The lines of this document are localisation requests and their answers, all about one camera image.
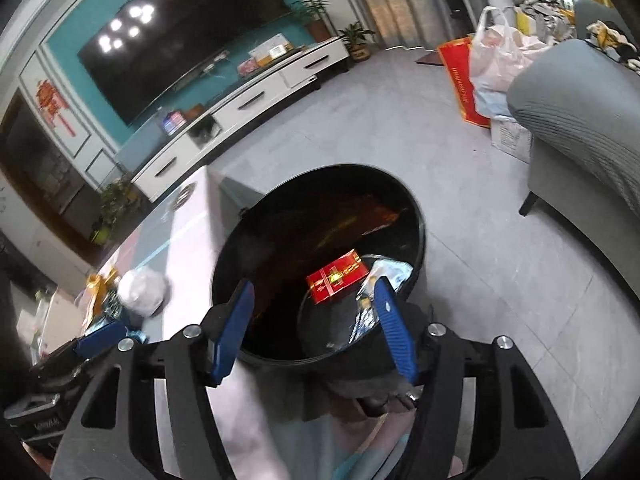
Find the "drawer handle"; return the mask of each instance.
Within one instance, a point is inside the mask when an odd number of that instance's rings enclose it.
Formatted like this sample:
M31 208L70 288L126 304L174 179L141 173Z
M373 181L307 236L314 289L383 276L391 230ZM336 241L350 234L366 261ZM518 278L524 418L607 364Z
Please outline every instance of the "drawer handle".
M319 63L322 63L323 61L326 61L327 59L329 59L328 54L326 56L322 56L320 59L316 59L313 63L309 63L307 66L305 66L305 68L311 68L312 66L315 66Z
M260 92L257 96L252 97L251 99L249 99L247 102L245 102L243 105L240 105L238 107L238 110L244 110L245 108L248 107L248 105L250 105L251 103L256 102L258 99L264 97L264 90L262 92Z
M178 157L174 156L162 170L156 173L156 176L163 176L169 169L175 164L175 161L178 160Z

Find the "tv stand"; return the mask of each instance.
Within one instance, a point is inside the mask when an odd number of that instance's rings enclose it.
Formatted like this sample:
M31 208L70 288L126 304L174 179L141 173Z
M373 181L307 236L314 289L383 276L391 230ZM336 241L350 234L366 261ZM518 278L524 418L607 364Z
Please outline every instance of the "tv stand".
M320 88L316 74L338 62L347 70L348 55L340 38L331 38L263 69L175 134L133 177L133 183L154 202L214 148L269 108L308 85ZM216 131L204 142L194 134L203 128Z

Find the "gray tile floor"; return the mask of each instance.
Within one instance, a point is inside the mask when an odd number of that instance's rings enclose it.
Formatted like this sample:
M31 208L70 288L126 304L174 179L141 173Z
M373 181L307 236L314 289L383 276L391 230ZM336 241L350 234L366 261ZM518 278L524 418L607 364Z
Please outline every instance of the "gray tile floor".
M304 171L361 162L398 176L428 228L428 301L461 336L511 335L559 413L583 473L640 395L640 322L571 230L523 218L527 165L460 118L441 67L380 52L306 96L213 162L267 192ZM473 384L466 390L472 397ZM463 407L460 454L473 407Z

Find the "clothing pile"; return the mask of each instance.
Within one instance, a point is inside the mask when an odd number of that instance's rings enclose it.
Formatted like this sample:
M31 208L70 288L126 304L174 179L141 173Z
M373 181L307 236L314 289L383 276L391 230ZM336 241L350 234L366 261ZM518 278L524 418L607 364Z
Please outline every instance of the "clothing pile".
M520 0L517 6L536 21L540 41L555 44L575 37L573 13L564 10L560 0Z
M613 61L620 63L640 75L638 49L632 44L614 22L597 21L587 30L591 37L585 41L607 54Z

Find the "red chinese decoration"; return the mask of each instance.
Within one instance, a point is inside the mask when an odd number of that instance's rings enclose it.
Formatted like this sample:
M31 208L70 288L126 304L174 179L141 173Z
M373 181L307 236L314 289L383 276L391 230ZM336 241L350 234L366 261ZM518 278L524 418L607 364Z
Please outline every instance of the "red chinese decoration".
M48 79L38 81L36 99L38 100L40 113L51 128L56 127L54 120L58 119L69 132L69 135L72 137L76 136L76 133L71 129L71 126L69 126L65 121L65 118L60 114L61 109L68 110L69 106L66 104L62 95L60 95L60 92L58 92L58 89L51 84L51 81Z

